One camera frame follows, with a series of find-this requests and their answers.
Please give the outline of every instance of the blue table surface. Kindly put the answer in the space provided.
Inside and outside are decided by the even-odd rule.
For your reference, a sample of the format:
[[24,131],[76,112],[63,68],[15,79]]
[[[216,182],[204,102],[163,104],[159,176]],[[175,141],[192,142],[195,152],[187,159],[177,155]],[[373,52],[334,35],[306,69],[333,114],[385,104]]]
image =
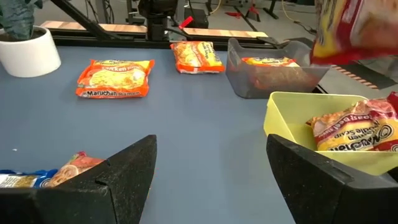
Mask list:
[[[59,168],[78,151],[107,158],[156,134],[141,223],[294,223],[266,154],[266,100],[236,96],[224,73],[177,73],[171,50],[58,51],[61,67],[42,77],[14,78],[0,66],[0,169]],[[226,64],[226,52],[218,53]],[[149,94],[78,98],[76,81],[91,58],[155,59]]]

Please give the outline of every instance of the yellow tray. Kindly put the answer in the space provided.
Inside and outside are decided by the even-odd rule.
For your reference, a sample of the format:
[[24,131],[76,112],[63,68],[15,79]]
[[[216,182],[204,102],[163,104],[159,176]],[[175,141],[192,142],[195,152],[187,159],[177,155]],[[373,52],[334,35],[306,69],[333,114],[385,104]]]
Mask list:
[[[278,134],[308,149],[317,145],[312,128],[305,123],[314,116],[343,111],[362,96],[314,93],[273,92],[267,104],[264,130],[266,135]],[[347,166],[371,175],[381,175],[398,166],[396,152],[318,152]]]

